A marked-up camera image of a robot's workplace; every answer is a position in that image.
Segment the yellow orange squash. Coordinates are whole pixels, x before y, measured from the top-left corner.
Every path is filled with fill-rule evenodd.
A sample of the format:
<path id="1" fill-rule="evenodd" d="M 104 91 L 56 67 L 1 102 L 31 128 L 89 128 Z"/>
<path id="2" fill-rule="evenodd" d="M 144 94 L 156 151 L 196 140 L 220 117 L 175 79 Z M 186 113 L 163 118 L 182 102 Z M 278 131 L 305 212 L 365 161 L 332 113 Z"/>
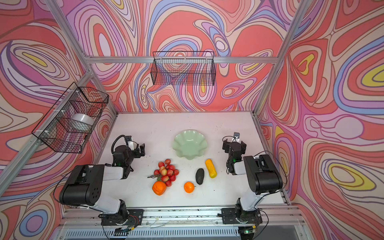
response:
<path id="1" fill-rule="evenodd" d="M 212 178 L 212 179 L 215 178 L 217 176 L 217 171 L 216 171 L 216 168 L 215 168 L 213 161 L 211 159 L 207 159 L 205 161 L 205 164 L 206 164 L 206 168 L 209 172 L 210 178 Z"/>

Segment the red grape bunch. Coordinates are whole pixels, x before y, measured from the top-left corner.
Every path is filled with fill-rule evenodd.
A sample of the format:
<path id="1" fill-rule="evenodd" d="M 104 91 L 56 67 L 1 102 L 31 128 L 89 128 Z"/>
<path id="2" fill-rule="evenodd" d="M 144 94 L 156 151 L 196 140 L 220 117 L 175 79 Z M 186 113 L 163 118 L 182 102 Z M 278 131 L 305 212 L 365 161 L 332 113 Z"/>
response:
<path id="1" fill-rule="evenodd" d="M 154 170 L 153 174 L 148 176 L 148 179 L 155 179 L 163 182 L 167 187 L 171 187 L 180 174 L 179 169 L 174 165 L 171 159 L 165 159 L 158 163 L 158 169 Z"/>

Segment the orange bell pepper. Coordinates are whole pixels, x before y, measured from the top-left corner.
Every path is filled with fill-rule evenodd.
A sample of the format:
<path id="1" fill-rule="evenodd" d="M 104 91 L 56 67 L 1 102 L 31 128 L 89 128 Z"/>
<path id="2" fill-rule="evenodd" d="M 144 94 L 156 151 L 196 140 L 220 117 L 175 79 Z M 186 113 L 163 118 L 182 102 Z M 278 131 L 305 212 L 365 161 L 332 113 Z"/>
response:
<path id="1" fill-rule="evenodd" d="M 162 181 L 156 181 L 152 186 L 152 190 L 157 196 L 163 195 L 166 189 L 167 185 Z"/>

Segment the dark avocado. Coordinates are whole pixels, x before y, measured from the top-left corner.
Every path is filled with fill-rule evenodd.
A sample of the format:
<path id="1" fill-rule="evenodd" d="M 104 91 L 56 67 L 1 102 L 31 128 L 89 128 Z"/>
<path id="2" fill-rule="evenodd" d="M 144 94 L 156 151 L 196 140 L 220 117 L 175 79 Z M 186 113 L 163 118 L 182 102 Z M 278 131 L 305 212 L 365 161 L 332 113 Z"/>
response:
<path id="1" fill-rule="evenodd" d="M 205 178 L 205 171 L 202 168 L 199 168 L 196 172 L 196 182 L 198 185 L 202 185 Z"/>

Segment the small orange tangerine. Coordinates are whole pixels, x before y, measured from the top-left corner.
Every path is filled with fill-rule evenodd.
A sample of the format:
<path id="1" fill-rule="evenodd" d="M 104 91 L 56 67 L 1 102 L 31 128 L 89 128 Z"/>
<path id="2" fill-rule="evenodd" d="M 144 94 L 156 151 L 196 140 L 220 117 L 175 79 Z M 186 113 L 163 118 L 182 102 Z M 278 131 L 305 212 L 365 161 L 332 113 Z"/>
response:
<path id="1" fill-rule="evenodd" d="M 195 190 L 195 185 L 192 182 L 186 182 L 184 184 L 184 191 L 188 194 L 192 193 Z"/>

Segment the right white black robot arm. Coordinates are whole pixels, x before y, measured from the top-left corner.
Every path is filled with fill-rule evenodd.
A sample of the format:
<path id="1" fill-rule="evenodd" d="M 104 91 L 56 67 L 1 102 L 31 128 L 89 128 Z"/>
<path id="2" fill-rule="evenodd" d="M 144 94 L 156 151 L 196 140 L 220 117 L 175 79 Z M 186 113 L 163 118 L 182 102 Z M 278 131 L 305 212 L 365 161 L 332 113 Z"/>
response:
<path id="1" fill-rule="evenodd" d="M 249 188 L 240 197 L 234 208 L 223 208 L 218 214 L 223 224 L 253 224 L 263 222 L 258 208 L 266 196 L 283 189 L 283 180 L 273 160 L 266 151 L 255 156 L 246 156 L 247 145 L 239 137 L 225 136 L 222 139 L 223 150 L 229 155 L 227 174 L 247 177 Z"/>

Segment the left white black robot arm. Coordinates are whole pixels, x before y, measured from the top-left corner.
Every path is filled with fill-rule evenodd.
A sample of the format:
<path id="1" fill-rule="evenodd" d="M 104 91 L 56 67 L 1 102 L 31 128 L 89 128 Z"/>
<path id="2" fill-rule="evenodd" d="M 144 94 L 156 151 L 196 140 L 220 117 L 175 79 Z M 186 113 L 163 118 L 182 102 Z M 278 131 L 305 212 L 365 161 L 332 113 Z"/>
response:
<path id="1" fill-rule="evenodd" d="M 124 200 L 103 193 L 102 187 L 107 181 L 127 179 L 134 171 L 133 160 L 145 156 L 145 146 L 131 136 L 118 136 L 111 146 L 112 163 L 76 166 L 59 194 L 59 202 L 98 211 L 102 227 L 127 226 L 130 231 L 140 226 L 144 211 L 129 211 Z"/>

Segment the green scalloped fruit bowl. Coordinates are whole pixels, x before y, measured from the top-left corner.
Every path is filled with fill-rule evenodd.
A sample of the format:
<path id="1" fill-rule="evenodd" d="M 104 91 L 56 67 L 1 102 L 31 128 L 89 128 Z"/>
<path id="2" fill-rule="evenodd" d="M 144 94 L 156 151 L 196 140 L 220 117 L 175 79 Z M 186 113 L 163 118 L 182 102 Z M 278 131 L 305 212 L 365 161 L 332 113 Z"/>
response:
<path id="1" fill-rule="evenodd" d="M 185 130 L 174 137 L 172 148 L 179 158 L 193 160 L 204 155 L 208 142 L 200 132 Z"/>

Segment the silver tape roll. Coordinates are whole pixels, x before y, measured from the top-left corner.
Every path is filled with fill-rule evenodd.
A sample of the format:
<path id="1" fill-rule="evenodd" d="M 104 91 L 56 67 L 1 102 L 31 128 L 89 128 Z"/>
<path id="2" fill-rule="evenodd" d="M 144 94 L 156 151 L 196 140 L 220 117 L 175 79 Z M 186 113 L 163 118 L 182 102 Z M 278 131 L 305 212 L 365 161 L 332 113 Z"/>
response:
<path id="1" fill-rule="evenodd" d="M 86 114 L 74 114 L 71 117 L 70 126 L 78 132 L 88 132 L 94 125 L 95 120 Z"/>

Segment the green circuit board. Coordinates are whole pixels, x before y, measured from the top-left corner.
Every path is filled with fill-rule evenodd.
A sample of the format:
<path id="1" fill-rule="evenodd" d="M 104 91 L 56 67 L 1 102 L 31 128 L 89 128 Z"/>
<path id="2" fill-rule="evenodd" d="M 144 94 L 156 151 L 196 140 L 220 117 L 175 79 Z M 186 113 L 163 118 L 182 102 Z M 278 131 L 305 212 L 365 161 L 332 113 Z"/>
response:
<path id="1" fill-rule="evenodd" d="M 123 233 L 129 233 L 131 231 L 133 231 L 135 229 L 135 227 L 131 227 L 131 228 L 117 228 L 115 229 L 114 231 L 114 235 L 117 236 L 117 235 L 122 235 Z"/>

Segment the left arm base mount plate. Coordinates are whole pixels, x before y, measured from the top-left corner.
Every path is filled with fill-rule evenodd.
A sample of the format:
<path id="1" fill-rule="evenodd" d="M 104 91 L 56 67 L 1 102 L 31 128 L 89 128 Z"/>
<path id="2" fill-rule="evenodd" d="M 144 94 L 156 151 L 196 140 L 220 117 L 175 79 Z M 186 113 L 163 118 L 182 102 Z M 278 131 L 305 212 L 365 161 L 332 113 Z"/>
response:
<path id="1" fill-rule="evenodd" d="M 143 209 L 128 209 L 113 215 L 99 214 L 102 226 L 128 226 L 137 227 L 142 224 Z"/>

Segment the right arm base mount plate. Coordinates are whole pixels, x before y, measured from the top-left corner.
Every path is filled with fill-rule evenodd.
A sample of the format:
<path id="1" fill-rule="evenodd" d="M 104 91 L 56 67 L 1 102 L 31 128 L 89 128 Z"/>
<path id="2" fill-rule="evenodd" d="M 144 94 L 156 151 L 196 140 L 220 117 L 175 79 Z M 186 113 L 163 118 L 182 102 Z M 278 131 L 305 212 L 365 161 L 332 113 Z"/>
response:
<path id="1" fill-rule="evenodd" d="M 225 225 L 234 224 L 253 224 L 258 226 L 263 223 L 262 215 L 259 210 L 243 211 L 237 208 L 222 208 L 218 213 Z"/>

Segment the aluminium front rail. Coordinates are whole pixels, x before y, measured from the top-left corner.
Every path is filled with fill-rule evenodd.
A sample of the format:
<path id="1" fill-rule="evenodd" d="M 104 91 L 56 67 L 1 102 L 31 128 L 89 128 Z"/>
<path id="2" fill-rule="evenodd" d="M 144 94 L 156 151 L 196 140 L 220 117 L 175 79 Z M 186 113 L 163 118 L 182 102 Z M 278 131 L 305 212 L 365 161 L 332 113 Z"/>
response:
<path id="1" fill-rule="evenodd" d="M 142 227 L 208 227 L 222 226 L 222 218 L 218 216 L 224 206 L 180 207 L 180 208 L 144 208 Z M 289 205 L 261 205 L 263 224 L 300 225 L 306 221 L 298 207 Z M 60 225 L 99 226 L 99 212 L 86 209 L 68 209 L 60 220 Z"/>

